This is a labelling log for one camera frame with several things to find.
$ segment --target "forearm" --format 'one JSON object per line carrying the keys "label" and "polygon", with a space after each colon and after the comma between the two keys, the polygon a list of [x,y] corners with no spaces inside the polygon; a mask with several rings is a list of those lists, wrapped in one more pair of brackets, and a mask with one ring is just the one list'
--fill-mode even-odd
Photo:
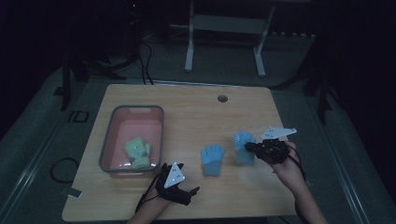
{"label": "forearm", "polygon": [[146,202],[134,214],[127,224],[149,224],[154,221],[171,202],[165,199],[154,199]]}
{"label": "forearm", "polygon": [[297,207],[299,208],[303,217],[309,223],[328,223],[307,186],[296,189],[292,193],[294,195]]}

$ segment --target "black device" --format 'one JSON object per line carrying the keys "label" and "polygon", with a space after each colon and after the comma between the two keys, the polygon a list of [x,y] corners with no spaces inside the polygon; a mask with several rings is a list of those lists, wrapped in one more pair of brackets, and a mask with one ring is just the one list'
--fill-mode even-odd
{"label": "black device", "polygon": [[257,158],[272,164],[282,163],[290,153],[289,146],[279,139],[264,139],[262,143],[257,144],[247,142],[245,149],[256,154]]}
{"label": "black device", "polygon": [[[183,163],[179,163],[177,166],[179,169],[181,169],[183,165]],[[155,185],[155,189],[158,191],[161,197],[165,198],[168,201],[188,205],[191,202],[191,197],[197,194],[199,187],[187,192],[185,190],[179,189],[178,184],[175,184],[174,186],[166,189],[164,185],[171,168],[172,165],[167,165],[166,163],[163,164],[163,168],[160,172],[157,184]]]}
{"label": "black device", "polygon": [[[177,166],[179,169],[181,169],[184,166],[184,164],[179,163]],[[185,191],[183,189],[179,189],[178,184],[175,184],[174,186],[171,186],[166,189],[165,182],[169,176],[171,169],[172,169],[172,165],[168,165],[168,164],[166,164],[166,162],[163,164],[161,171],[154,177],[154,179],[152,180],[151,184],[149,185],[146,193],[144,193],[142,195],[142,197],[140,198],[140,201],[137,204],[137,207],[135,210],[136,212],[137,212],[137,210],[139,210],[139,208],[142,206],[143,203],[145,203],[151,199],[154,199],[156,197],[162,197],[165,200],[168,200],[168,201],[171,201],[174,203],[181,203],[184,205],[189,205],[189,203],[191,202],[191,197],[194,196],[195,194],[197,194],[200,187],[197,187],[190,191]],[[158,191],[158,195],[155,196],[154,198],[146,199],[145,201],[143,201],[146,198],[147,193],[149,192],[149,190],[151,189],[151,187],[153,186],[153,184],[155,183],[156,180],[157,180],[157,183],[155,184],[155,189]]]}

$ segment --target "gray floor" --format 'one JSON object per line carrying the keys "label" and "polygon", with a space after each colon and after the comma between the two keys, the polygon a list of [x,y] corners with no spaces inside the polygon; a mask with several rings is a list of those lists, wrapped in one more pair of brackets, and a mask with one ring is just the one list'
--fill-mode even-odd
{"label": "gray floor", "polygon": [[[198,35],[192,72],[184,72],[187,51],[186,36],[175,31],[168,42],[159,42],[155,35],[146,38],[152,48],[149,73],[155,84],[220,84],[268,87],[294,76],[312,39],[303,36],[286,38],[271,35],[262,53],[267,77],[258,77],[251,47],[214,45],[207,35]],[[148,48],[142,47],[144,61]],[[1,223],[65,223],[62,211],[67,196],[62,184],[50,177],[50,168],[58,160],[79,161],[88,141],[96,113],[107,85],[111,83],[142,84],[140,65],[119,71],[125,81],[116,81],[92,74],[88,83],[73,81],[73,97],[66,111],[61,112],[62,99],[54,96],[62,84],[61,70],[49,77],[41,91],[26,108],[20,119],[1,141],[0,202]],[[297,129],[291,135],[300,150],[307,183],[330,223],[396,223],[396,206],[385,191],[346,112],[328,97],[332,110],[326,112],[327,125],[317,118],[317,96],[302,93],[305,80],[282,91],[272,91],[285,127]],[[72,111],[89,112],[87,122],[69,120]],[[21,192],[14,188],[29,162],[41,158],[37,172]],[[61,179],[73,179],[76,166],[63,162],[54,170]],[[297,217],[269,217],[268,222],[300,223]],[[263,223],[264,218],[180,220],[166,223]],[[104,223],[121,223],[120,221]]]}

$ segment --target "person's right hand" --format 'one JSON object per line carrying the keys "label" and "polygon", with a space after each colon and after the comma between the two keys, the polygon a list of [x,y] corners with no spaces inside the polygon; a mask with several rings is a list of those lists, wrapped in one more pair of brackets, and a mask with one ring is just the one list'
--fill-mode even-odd
{"label": "person's right hand", "polygon": [[[296,149],[296,145],[292,142],[285,141],[286,145]],[[291,149],[290,155],[297,161],[300,162],[297,153]],[[279,180],[292,192],[295,193],[301,188],[306,188],[302,171],[297,164],[291,159],[286,158],[282,163],[271,164],[268,163],[277,175]]]}

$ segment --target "wooden table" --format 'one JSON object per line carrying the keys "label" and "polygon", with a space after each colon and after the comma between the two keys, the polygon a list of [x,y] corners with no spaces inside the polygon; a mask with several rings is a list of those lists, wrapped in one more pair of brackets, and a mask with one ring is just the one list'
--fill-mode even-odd
{"label": "wooden table", "polygon": [[[219,95],[228,98],[226,103]],[[118,105],[159,105],[164,110],[162,163],[184,163],[179,188],[201,187],[188,206],[172,203],[159,219],[269,217],[295,215],[294,199],[265,162],[236,163],[233,135],[248,131],[261,141],[268,126],[282,127],[271,92],[265,88],[220,86],[110,85],[99,109],[73,189],[66,221],[125,220],[134,214],[150,177],[112,178],[98,161],[112,110]],[[220,177],[203,176],[200,150],[225,150]]]}

